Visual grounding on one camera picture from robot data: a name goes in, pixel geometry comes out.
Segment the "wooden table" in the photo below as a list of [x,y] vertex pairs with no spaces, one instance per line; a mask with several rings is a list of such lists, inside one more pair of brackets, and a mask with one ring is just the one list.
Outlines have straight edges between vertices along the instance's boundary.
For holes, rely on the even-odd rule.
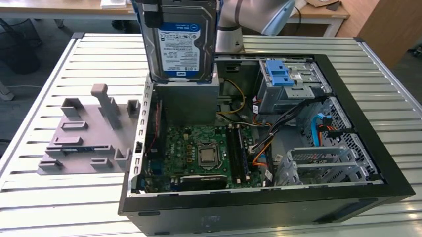
[[[120,9],[101,9],[101,0],[0,0],[0,17],[40,19],[104,19],[136,20],[132,5]],[[306,5],[302,10],[303,24],[328,24],[324,37],[334,37],[350,14],[343,7],[330,11],[324,7]],[[299,22],[295,14],[287,21]]]

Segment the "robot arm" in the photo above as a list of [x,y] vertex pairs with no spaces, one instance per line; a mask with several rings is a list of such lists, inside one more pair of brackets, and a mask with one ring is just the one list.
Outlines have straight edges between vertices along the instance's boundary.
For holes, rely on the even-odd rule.
[[276,35],[289,17],[295,0],[225,0],[216,33],[216,52],[239,52],[241,28]]

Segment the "motherboard chip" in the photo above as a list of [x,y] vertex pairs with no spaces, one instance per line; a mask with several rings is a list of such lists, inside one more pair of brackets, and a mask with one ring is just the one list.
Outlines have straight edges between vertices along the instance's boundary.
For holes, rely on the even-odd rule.
[[209,170],[217,165],[217,145],[208,144],[197,146],[197,165]]
[[213,149],[201,149],[200,151],[200,162],[208,163],[208,162],[215,162],[215,157],[213,157]]

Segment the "metal slatted table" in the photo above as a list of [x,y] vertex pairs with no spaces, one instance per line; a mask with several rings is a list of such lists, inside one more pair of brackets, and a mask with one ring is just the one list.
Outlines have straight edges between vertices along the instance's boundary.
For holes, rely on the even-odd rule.
[[[70,40],[0,160],[0,236],[141,236],[116,214],[123,173],[36,174],[65,97],[97,103],[91,85],[107,83],[117,103],[141,99],[148,71],[141,40],[141,35],[124,34],[85,34]],[[416,195],[343,223],[212,235],[420,236],[422,108],[366,44],[351,38],[244,37],[244,48],[328,56]]]

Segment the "wall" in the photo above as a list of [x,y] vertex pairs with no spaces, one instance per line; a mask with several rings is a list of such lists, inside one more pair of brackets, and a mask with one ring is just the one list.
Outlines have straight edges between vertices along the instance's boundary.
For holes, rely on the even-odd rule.
[[358,36],[388,68],[422,34],[422,0],[380,0]]
[[338,37],[354,37],[359,34],[378,2],[379,0],[342,0],[350,18],[342,24],[336,33]]

